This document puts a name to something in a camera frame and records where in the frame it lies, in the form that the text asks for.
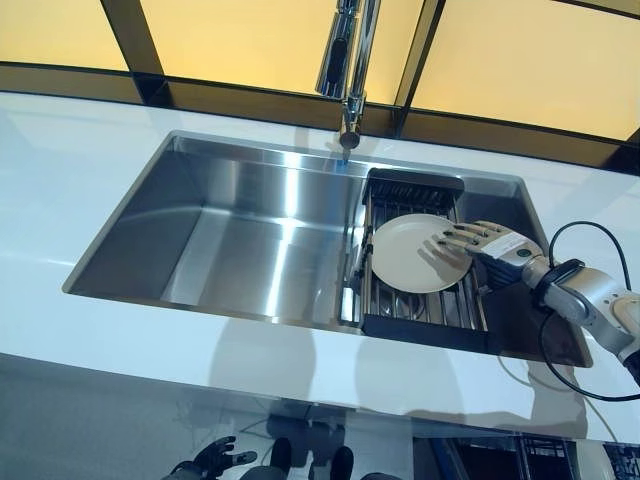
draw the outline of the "frosted glass panel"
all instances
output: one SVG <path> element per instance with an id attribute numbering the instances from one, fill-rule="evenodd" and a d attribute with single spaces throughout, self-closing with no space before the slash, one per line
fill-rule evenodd
<path id="1" fill-rule="evenodd" d="M 547 0 L 447 0 L 413 106 L 626 140 L 640 21 Z"/>
<path id="2" fill-rule="evenodd" d="M 393 103 L 421 0 L 382 2 L 368 101 Z M 142 0 L 167 75 L 313 94 L 335 0 Z"/>
<path id="3" fill-rule="evenodd" d="M 0 60 L 127 70 L 99 0 L 0 0 Z"/>

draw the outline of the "kitchen faucet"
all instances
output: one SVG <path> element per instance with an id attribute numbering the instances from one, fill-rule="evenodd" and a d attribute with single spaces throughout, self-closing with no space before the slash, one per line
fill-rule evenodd
<path id="1" fill-rule="evenodd" d="M 364 0 L 355 64 L 351 84 L 347 89 L 346 80 L 351 64 L 351 50 L 359 8 L 360 0 L 338 0 L 316 83 L 318 93 L 342 99 L 340 145 L 342 145 L 345 160 L 349 158 L 351 150 L 360 143 L 360 122 L 367 96 L 364 82 L 371 57 L 380 0 Z"/>

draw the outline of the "metal dish rack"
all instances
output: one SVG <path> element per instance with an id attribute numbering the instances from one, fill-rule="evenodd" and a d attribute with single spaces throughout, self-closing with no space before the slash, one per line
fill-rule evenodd
<path id="1" fill-rule="evenodd" d="M 372 169 L 367 179 L 359 277 L 359 319 L 366 335 L 429 345 L 497 353 L 487 332 L 478 295 L 475 264 L 455 285 L 436 293 L 397 290 L 372 271 L 372 238 L 384 223 L 401 215 L 429 213 L 457 222 L 456 199 L 464 182 L 456 177 Z"/>

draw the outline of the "white countertop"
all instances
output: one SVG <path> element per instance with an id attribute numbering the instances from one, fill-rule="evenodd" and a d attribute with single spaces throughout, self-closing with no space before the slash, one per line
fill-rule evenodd
<path id="1" fill-rule="evenodd" d="M 640 443 L 640 402 L 585 400 L 538 362 L 99 300 L 62 292 L 73 266 L 174 129 L 337 150 L 301 127 L 115 103 L 0 93 L 0 352 L 128 375 L 412 414 L 468 425 Z M 522 177 L 548 238 L 609 227 L 640 283 L 640 179 L 513 155 L 363 138 L 359 154 Z M 572 239 L 580 243 L 569 245 Z M 620 282 L 615 250 L 576 229 L 558 258 Z M 637 385 L 587 334 L 583 387 Z M 571 374 L 569 369 L 562 369 Z"/>

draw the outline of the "ceramic plate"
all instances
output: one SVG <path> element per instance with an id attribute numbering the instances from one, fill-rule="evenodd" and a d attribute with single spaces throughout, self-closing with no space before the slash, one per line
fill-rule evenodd
<path id="1" fill-rule="evenodd" d="M 452 225 L 446 218 L 425 213 L 388 221 L 373 234 L 374 273 L 405 292 L 431 293 L 450 287 L 471 266 L 468 255 L 437 244 Z"/>

